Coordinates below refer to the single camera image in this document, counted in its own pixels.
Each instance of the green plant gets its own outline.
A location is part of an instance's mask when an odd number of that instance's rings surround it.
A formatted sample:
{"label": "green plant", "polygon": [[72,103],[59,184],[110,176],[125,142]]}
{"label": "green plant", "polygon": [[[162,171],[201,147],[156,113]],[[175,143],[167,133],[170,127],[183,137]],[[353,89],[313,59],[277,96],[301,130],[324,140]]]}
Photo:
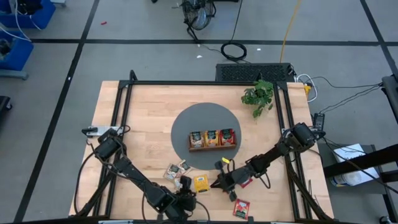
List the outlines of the green plant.
{"label": "green plant", "polygon": [[242,103],[247,105],[258,105],[253,111],[253,117],[257,118],[261,115],[263,109],[267,106],[268,110],[272,109],[272,97],[274,96],[274,86],[270,82],[259,80],[254,82],[254,88],[244,90],[244,96],[241,97]]}

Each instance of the black cable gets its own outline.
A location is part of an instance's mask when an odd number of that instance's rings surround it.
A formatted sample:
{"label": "black cable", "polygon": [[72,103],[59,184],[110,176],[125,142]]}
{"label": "black cable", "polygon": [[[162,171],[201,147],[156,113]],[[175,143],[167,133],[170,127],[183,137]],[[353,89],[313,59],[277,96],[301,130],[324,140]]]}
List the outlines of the black cable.
{"label": "black cable", "polygon": [[[209,48],[208,46],[206,46],[204,44],[202,44],[202,45],[205,46],[208,50],[212,50],[212,51],[216,51],[216,52],[221,53],[225,58],[227,58],[228,60],[230,60],[232,62],[239,63],[239,61],[243,61],[243,62],[246,62],[246,63],[251,63],[251,62],[248,62],[247,60],[245,60],[246,56],[248,55],[247,48],[243,44],[240,44],[240,43],[232,41],[234,39],[234,36],[235,36],[236,26],[237,26],[238,21],[239,21],[239,16],[241,14],[242,3],[243,3],[243,0],[241,0],[241,3],[239,5],[238,16],[236,17],[234,32],[232,34],[231,40],[229,40],[227,43],[225,43],[225,44],[223,44],[221,46],[221,51],[216,50],[216,49],[211,49],[211,48]],[[235,57],[235,56],[232,56],[232,55],[229,55],[229,54],[225,53],[224,48],[226,46],[228,46],[228,45],[235,45],[235,46],[239,47],[240,49],[243,50],[243,54],[241,56],[239,56],[239,57]]]}
{"label": "black cable", "polygon": [[377,87],[377,88],[375,88],[375,89],[372,89],[372,90],[369,90],[369,91],[368,91],[368,92],[366,92],[366,93],[360,94],[359,96],[357,96],[357,97],[355,97],[355,98],[352,98],[352,99],[350,99],[350,100],[348,100],[348,101],[344,102],[343,104],[336,106],[335,108],[328,109],[328,110],[324,111],[323,113],[326,113],[326,112],[328,112],[328,111],[332,111],[332,110],[334,110],[334,109],[337,109],[337,108],[339,108],[340,106],[343,106],[343,105],[347,104],[348,102],[350,102],[350,101],[353,101],[353,100],[357,99],[357,98],[358,98],[358,97],[360,97],[360,96],[367,95],[368,93],[370,93],[370,92],[372,92],[372,91],[374,91],[374,90],[378,90],[378,89],[380,89],[380,86],[375,86],[375,87]]}
{"label": "black cable", "polygon": [[317,151],[315,151],[315,150],[313,150],[313,149],[309,149],[309,151],[311,151],[311,152],[314,152],[314,153],[318,154],[318,156],[321,156],[321,154],[320,154],[319,152],[317,152]]}
{"label": "black cable", "polygon": [[368,88],[368,89],[366,89],[366,90],[364,90],[364,91],[358,92],[357,94],[355,94],[355,95],[353,95],[353,96],[350,96],[350,97],[348,97],[348,98],[346,98],[346,99],[341,100],[340,102],[338,102],[338,103],[335,104],[335,105],[327,106],[326,108],[320,110],[319,113],[322,113],[322,111],[325,111],[325,110],[327,110],[328,108],[337,106],[337,105],[339,105],[340,103],[343,103],[343,102],[346,101],[346,100],[350,100],[350,99],[352,99],[352,98],[354,98],[354,97],[356,97],[356,96],[358,96],[358,95],[360,95],[360,94],[362,94],[362,93],[365,93],[365,92],[367,92],[367,91],[373,91],[374,88],[380,88],[380,85],[372,86],[371,88]]}
{"label": "black cable", "polygon": [[[232,171],[235,170],[235,161],[233,159],[229,160],[230,162],[232,162]],[[229,164],[226,165],[226,170],[229,172]]]}
{"label": "black cable", "polygon": [[388,186],[387,184],[381,182],[379,179],[375,178],[373,175],[371,175],[370,173],[366,172],[365,170],[363,170],[362,168],[360,168],[360,167],[359,167],[358,165],[356,165],[355,163],[353,163],[353,162],[351,162],[350,160],[348,160],[348,159],[342,157],[341,155],[339,155],[338,153],[336,153],[336,152],[330,147],[328,141],[327,141],[325,138],[323,138],[323,140],[325,140],[326,145],[329,147],[330,151],[331,151],[334,155],[336,155],[336,156],[338,156],[339,158],[343,159],[344,161],[348,162],[348,163],[351,164],[353,167],[355,167],[357,170],[359,170],[359,171],[363,172],[364,174],[368,175],[370,178],[372,178],[373,180],[375,180],[377,183],[383,185],[385,188],[387,188],[387,189],[391,190],[392,192],[398,194],[398,190],[393,189],[392,187]]}
{"label": "black cable", "polygon": [[268,177],[267,173],[266,173],[266,177],[267,177],[267,180],[268,180],[268,185],[264,182],[264,180],[261,177],[259,177],[259,178],[260,178],[261,182],[264,184],[264,186],[266,186],[267,189],[270,189],[271,188],[271,182],[269,181],[269,177]]}
{"label": "black cable", "polygon": [[76,188],[75,188],[75,195],[74,195],[74,198],[73,198],[73,208],[75,209],[75,213],[76,213],[76,214],[78,213],[77,202],[76,202],[76,200],[77,200],[77,192],[78,192],[78,189],[79,189],[80,175],[81,175],[81,172],[82,172],[83,167],[85,166],[86,162],[87,162],[88,159],[89,159],[91,156],[93,156],[93,155],[94,155],[94,152],[92,152],[90,155],[87,156],[87,158],[86,158],[86,159],[83,161],[83,163],[81,164],[80,169],[79,169],[79,173],[77,174],[77,182],[76,182]]}
{"label": "black cable", "polygon": [[118,132],[118,131],[119,131],[121,128],[123,128],[123,127],[129,128],[129,129],[128,129],[128,130],[123,130],[123,132],[120,133],[119,136],[121,136],[121,135],[123,135],[123,134],[126,134],[126,133],[128,133],[129,131],[131,131],[131,127],[130,127],[130,126],[124,125],[124,126],[120,126],[120,127],[116,130],[116,132]]}
{"label": "black cable", "polygon": [[202,204],[202,203],[200,203],[200,202],[198,202],[198,201],[197,201],[197,203],[198,203],[199,205],[201,205],[201,206],[206,210],[206,213],[207,213],[207,222],[209,223],[209,222],[210,222],[210,213],[209,213],[209,211],[207,210],[207,208],[206,208],[206,206],[205,206],[204,204]]}
{"label": "black cable", "polygon": [[[360,151],[360,150],[357,150],[357,149],[353,149],[353,148],[350,148],[350,147],[347,147],[347,146],[342,146],[342,145],[340,145],[340,144],[335,143],[334,141],[332,141],[332,140],[330,140],[330,139],[327,139],[327,138],[325,138],[325,137],[323,137],[323,138],[326,139],[327,141],[330,141],[332,146],[338,147],[338,148],[340,148],[341,150],[343,150],[343,151],[345,151],[345,152],[361,152],[361,153],[367,154],[367,153],[364,152],[364,151]],[[343,149],[344,147],[347,148],[347,149],[351,149],[352,151],[344,150],[344,149]]]}
{"label": "black cable", "polygon": [[[235,56],[226,54],[225,51],[224,51],[224,48],[225,48],[226,46],[228,46],[228,45],[235,45],[235,46],[239,47],[240,49],[243,50],[243,54],[242,54],[241,56],[239,56],[239,57],[235,57]],[[244,59],[246,58],[246,56],[248,56],[248,50],[247,50],[247,48],[246,48],[243,44],[240,44],[240,43],[237,43],[237,42],[231,42],[231,41],[229,41],[228,43],[225,43],[225,44],[223,44],[223,45],[221,46],[221,54],[222,54],[225,58],[227,58],[228,60],[230,60],[230,61],[238,62],[238,61],[240,61],[240,60],[244,60]]]}
{"label": "black cable", "polygon": [[[90,143],[90,142],[88,142],[88,139],[86,140],[86,144],[89,145],[89,146],[91,146],[91,150],[93,151],[93,154],[94,154],[95,149],[94,149],[93,144]],[[109,172],[111,172],[112,174],[114,174],[114,175],[116,175],[116,176],[118,176],[118,177],[120,177],[120,178],[126,179],[126,180],[130,180],[130,181],[133,180],[133,181],[139,182],[139,180],[137,180],[137,179],[135,179],[135,178],[132,178],[132,177],[125,177],[125,176],[120,175],[120,174],[118,174],[117,172],[113,171],[112,168],[116,170],[116,168],[114,167],[114,164],[105,162],[105,161],[103,161],[103,160],[102,160],[101,158],[99,158],[99,157],[97,157],[97,159],[98,159],[98,160],[100,161],[100,163],[102,163],[102,165],[103,165]]]}
{"label": "black cable", "polygon": [[333,84],[331,84],[329,82],[329,80],[327,80],[325,77],[313,77],[311,78],[312,80],[316,79],[316,78],[322,78],[324,79],[331,87],[333,88],[364,88],[364,87],[372,87],[372,86],[377,86],[380,85],[381,83],[377,83],[377,84],[373,84],[373,85],[360,85],[360,86],[334,86]]}
{"label": "black cable", "polygon": [[142,219],[144,220],[144,222],[148,223],[148,221],[145,217],[145,212],[144,212],[144,199],[145,199],[145,191],[142,193],[141,213],[142,213]]}

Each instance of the wooden tabletop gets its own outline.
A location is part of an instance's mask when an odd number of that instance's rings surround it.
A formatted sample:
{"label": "wooden tabletop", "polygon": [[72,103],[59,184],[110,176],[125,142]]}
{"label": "wooden tabletop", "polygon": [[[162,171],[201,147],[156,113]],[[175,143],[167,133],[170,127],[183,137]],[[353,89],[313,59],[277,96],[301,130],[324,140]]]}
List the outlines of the wooden tabletop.
{"label": "wooden tabletop", "polygon": [[[94,113],[94,126],[109,126],[117,92],[118,82],[103,82]],[[124,136],[127,154],[133,164],[152,182],[168,187],[174,191],[173,183],[163,178],[170,163],[178,163],[179,158],[172,147],[170,132],[178,114],[196,103],[212,102],[228,108],[237,117],[242,131],[241,146],[235,158],[236,167],[244,165],[244,161],[257,154],[263,154],[274,147],[280,138],[280,128],[275,106],[265,111],[260,118],[252,117],[252,107],[243,105],[240,97],[247,86],[200,86],[200,85],[134,85],[127,117],[127,125],[131,131]],[[307,99],[301,83],[288,83],[290,102],[295,123],[305,122],[310,125],[311,117]],[[280,92],[285,124],[287,115]],[[96,139],[90,139],[96,146]],[[91,149],[86,147],[85,155]],[[333,217],[326,180],[323,175],[321,160],[318,154],[311,151],[302,153],[302,164],[305,180],[311,180],[312,194],[327,215]],[[90,159],[80,179],[78,191],[78,209],[92,196],[98,186],[101,164],[97,159]],[[249,215],[255,221],[294,221],[289,184],[283,158],[274,161],[267,170],[271,189],[266,189],[261,181],[254,179],[245,189],[236,187],[238,198],[251,203]],[[195,169],[188,176],[207,174],[209,183],[216,180],[217,170]],[[304,217],[302,198],[298,195],[301,217]],[[103,194],[100,214],[104,213],[105,201],[108,196],[106,189]],[[130,181],[117,179],[111,218],[142,219],[142,192]],[[212,220],[242,221],[232,215],[234,202],[220,189],[199,193],[197,200],[203,203],[210,212]],[[145,201],[147,219],[156,219],[157,213]],[[206,220],[207,215],[201,206],[197,206],[192,220]]]}

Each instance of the blue bin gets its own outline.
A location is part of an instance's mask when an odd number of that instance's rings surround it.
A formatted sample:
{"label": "blue bin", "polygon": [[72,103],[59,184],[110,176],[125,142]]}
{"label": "blue bin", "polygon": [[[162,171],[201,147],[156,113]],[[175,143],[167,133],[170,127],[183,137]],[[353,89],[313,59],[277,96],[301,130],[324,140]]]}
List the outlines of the blue bin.
{"label": "blue bin", "polygon": [[[9,31],[9,33],[25,38],[19,31]],[[3,31],[0,31],[0,39],[6,39],[9,43],[15,39],[11,51],[7,54],[4,60],[0,60],[0,69],[21,71],[29,58],[30,53],[32,53],[33,44],[27,40],[11,37]]]}
{"label": "blue bin", "polygon": [[[50,0],[30,0],[30,1],[40,1],[43,9],[36,11],[30,19],[30,15],[20,15],[18,14],[18,23],[21,28],[35,28],[39,27],[44,29],[50,22],[52,15],[55,12],[55,6]],[[8,14],[0,14],[0,22],[9,28],[18,28],[15,14],[11,14],[9,0],[0,0],[0,11],[8,12]]]}

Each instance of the cable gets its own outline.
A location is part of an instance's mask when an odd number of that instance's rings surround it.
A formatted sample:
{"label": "cable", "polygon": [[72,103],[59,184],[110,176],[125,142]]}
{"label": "cable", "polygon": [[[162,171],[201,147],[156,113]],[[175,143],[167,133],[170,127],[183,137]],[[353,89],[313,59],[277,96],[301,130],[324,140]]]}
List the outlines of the cable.
{"label": "cable", "polygon": [[365,95],[366,95],[366,94],[369,93],[369,92],[367,92],[367,91],[373,91],[373,89],[374,89],[375,87],[376,87],[376,88],[380,88],[380,85],[372,86],[371,88],[368,88],[368,89],[366,89],[366,90],[364,90],[364,91],[358,92],[357,94],[355,94],[355,95],[353,95],[353,96],[350,96],[350,97],[348,97],[348,98],[346,98],[346,99],[341,100],[340,102],[338,102],[338,103],[335,104],[335,105],[327,106],[326,108],[320,110],[319,113],[322,113],[322,111],[325,111],[325,110],[327,110],[328,108],[337,106],[337,105],[339,105],[340,103],[343,103],[343,102],[346,101],[346,100],[350,100],[350,99],[352,99],[352,98],[355,98],[356,96],[358,96],[358,95],[360,95],[360,94],[362,94],[362,93],[365,93]]}
{"label": "cable", "polygon": [[307,101],[307,103],[311,103],[312,101],[314,101],[314,100],[318,97],[318,91],[317,91],[317,88],[315,87],[314,82],[312,81],[312,79],[311,79],[311,77],[310,77],[309,75],[307,75],[307,74],[301,74],[301,75],[299,75],[299,76],[297,77],[297,79],[299,79],[299,78],[302,77],[302,76],[306,76],[306,77],[311,81],[312,86],[313,86],[313,89],[315,90],[315,96],[314,96],[311,100],[308,100],[308,101]]}
{"label": "cable", "polygon": [[[93,154],[94,154],[94,153],[95,153],[95,149],[94,149],[93,144],[90,143],[90,142],[88,142],[88,139],[86,139],[86,144],[89,145],[89,146],[91,146],[91,150],[93,151]],[[123,176],[123,175],[118,174],[117,172],[115,172],[115,171],[112,170],[112,168],[116,170],[116,168],[114,167],[113,164],[108,163],[108,162],[105,162],[105,161],[103,161],[103,160],[102,160],[101,158],[99,158],[99,157],[97,157],[97,159],[100,161],[100,163],[102,163],[102,165],[103,165],[109,172],[113,173],[114,175],[116,175],[116,176],[118,176],[118,177],[120,177],[120,178],[126,179],[126,180],[130,180],[130,181],[132,181],[132,180],[133,180],[133,181],[136,181],[136,182],[139,182],[139,181],[140,181],[140,180],[137,180],[137,179],[132,178],[132,177],[125,177],[125,176]]]}
{"label": "cable", "polygon": [[372,178],[373,180],[375,180],[377,183],[383,185],[385,188],[387,188],[387,189],[391,190],[392,192],[398,194],[398,190],[393,189],[392,187],[388,186],[387,184],[381,182],[379,179],[375,178],[373,175],[371,175],[370,173],[366,172],[365,170],[363,170],[362,168],[360,168],[360,167],[359,167],[358,165],[356,165],[355,163],[353,163],[353,162],[351,162],[350,160],[348,160],[348,159],[344,158],[343,156],[339,155],[338,153],[336,153],[336,152],[330,147],[328,141],[327,141],[325,138],[323,138],[323,140],[325,140],[326,145],[329,147],[330,151],[331,151],[334,155],[336,155],[336,156],[340,157],[341,159],[345,160],[346,162],[348,162],[349,164],[351,164],[353,167],[355,167],[357,170],[359,170],[359,171],[363,172],[364,174],[368,175],[370,178]]}
{"label": "cable", "polygon": [[17,2],[17,0],[15,1],[15,20],[16,20],[17,26],[18,26],[18,28],[19,28],[19,31],[26,37],[26,39],[23,38],[23,37],[18,37],[18,36],[14,35],[14,34],[11,34],[11,33],[7,32],[7,31],[6,31],[5,29],[3,29],[1,26],[0,26],[0,29],[1,29],[3,32],[5,32],[6,34],[10,35],[11,37],[15,37],[15,38],[17,38],[17,39],[26,40],[26,41],[31,42],[31,40],[25,35],[25,33],[24,33],[24,32],[21,30],[21,28],[19,27],[19,23],[18,23],[18,2]]}
{"label": "cable", "polygon": [[[229,160],[230,162],[232,162],[232,171],[235,170],[235,161],[233,159]],[[229,164],[226,165],[226,170],[229,172]]]}
{"label": "cable", "polygon": [[41,28],[38,27],[38,26],[36,25],[36,23],[33,21],[32,15],[30,15],[29,18],[30,18],[30,21],[32,21],[33,25],[34,25],[38,30],[41,30]]}
{"label": "cable", "polygon": [[267,180],[268,180],[268,185],[264,182],[264,180],[261,177],[259,177],[259,178],[260,178],[261,182],[264,184],[264,186],[266,186],[267,189],[270,189],[271,188],[271,182],[269,181],[269,177],[268,177],[267,173],[266,173],[266,177],[267,177]]}
{"label": "cable", "polygon": [[[236,17],[236,20],[235,20],[235,27],[234,27],[234,32],[232,34],[231,40],[229,40],[227,43],[225,43],[225,44],[223,44],[221,46],[221,51],[216,50],[216,49],[211,49],[211,48],[207,47],[204,44],[202,44],[202,45],[205,46],[208,50],[217,51],[217,52],[221,53],[225,58],[227,58],[228,60],[230,60],[232,62],[239,63],[239,61],[243,61],[243,62],[246,62],[246,63],[251,63],[251,62],[248,62],[247,60],[245,60],[246,56],[248,55],[247,48],[243,44],[240,44],[240,43],[237,43],[237,42],[232,42],[232,40],[234,39],[234,36],[235,36],[236,26],[237,26],[238,21],[239,21],[239,15],[241,14],[242,3],[243,3],[243,0],[241,0],[241,3],[239,5],[238,16]],[[243,50],[243,54],[241,56],[239,56],[239,57],[235,57],[235,56],[226,54],[225,51],[224,51],[224,48],[226,46],[228,46],[228,45],[235,45],[235,46],[239,47],[240,49]]]}
{"label": "cable", "polygon": [[198,201],[197,201],[197,203],[198,203],[199,205],[201,205],[201,206],[206,210],[206,213],[207,213],[207,222],[209,223],[209,222],[210,222],[210,213],[209,213],[209,211],[207,210],[207,208],[206,208],[206,206],[205,206],[204,204],[202,204],[202,203],[200,203],[200,202],[198,202]]}
{"label": "cable", "polygon": [[83,161],[83,163],[80,166],[79,169],[79,173],[77,174],[77,182],[76,182],[76,187],[75,187],[75,195],[73,198],[73,208],[75,209],[75,213],[78,213],[78,208],[77,208],[77,192],[79,189],[79,182],[80,182],[80,175],[81,175],[81,171],[83,170],[83,167],[85,166],[86,162],[88,161],[88,159],[94,155],[94,152],[92,152],[90,155],[87,156],[87,158]]}
{"label": "cable", "polygon": [[332,110],[334,110],[334,109],[337,109],[337,108],[339,108],[340,106],[343,106],[343,105],[347,104],[348,102],[357,99],[357,98],[360,97],[360,96],[367,95],[368,93],[370,93],[370,92],[372,92],[372,91],[374,91],[374,90],[380,89],[380,86],[374,86],[374,87],[372,87],[372,88],[373,88],[372,90],[369,90],[369,91],[367,91],[366,93],[360,94],[360,95],[358,95],[358,96],[356,96],[356,97],[354,97],[354,98],[352,98],[352,99],[349,99],[348,101],[344,102],[344,103],[341,104],[341,105],[336,106],[335,108],[325,110],[323,113],[326,113],[326,112],[328,112],[328,111],[332,111]]}
{"label": "cable", "polygon": [[293,24],[293,21],[294,21],[294,17],[296,16],[297,11],[299,10],[300,4],[301,4],[301,0],[297,0],[297,4],[294,7],[294,12],[293,12],[292,18],[290,18],[289,26],[287,27],[287,30],[286,30],[286,34],[285,34],[284,41],[283,41],[283,44],[282,44],[282,51],[280,52],[279,63],[282,63],[282,59],[284,57],[284,50],[285,50],[287,34],[289,34],[289,30],[292,27],[292,24]]}
{"label": "cable", "polygon": [[377,86],[380,85],[381,83],[373,84],[373,85],[360,85],[360,86],[334,86],[332,85],[329,80],[327,80],[325,77],[313,77],[312,80],[317,79],[317,78],[322,78],[324,79],[331,87],[333,88],[363,88],[363,87],[372,87],[372,86]]}
{"label": "cable", "polygon": [[19,27],[19,22],[18,22],[18,0],[15,0],[15,21],[16,21],[18,29],[22,33],[22,35],[24,35],[26,37],[26,40],[31,42],[30,38],[28,36],[26,36],[24,31],[22,31],[22,29]]}
{"label": "cable", "polygon": [[[353,148],[350,148],[350,147],[342,146],[342,145],[339,145],[339,144],[335,143],[334,141],[332,141],[332,140],[330,140],[330,139],[327,139],[327,138],[325,138],[325,137],[323,137],[323,138],[326,139],[327,141],[330,141],[330,142],[331,142],[331,145],[333,145],[333,146],[335,146],[335,147],[338,147],[338,148],[340,148],[341,150],[343,150],[343,151],[345,151],[345,152],[361,152],[361,153],[367,154],[367,153],[364,152],[364,151],[360,151],[360,150],[353,149]],[[343,149],[344,147],[347,148],[347,149],[351,149],[352,151],[344,150],[344,149]]]}

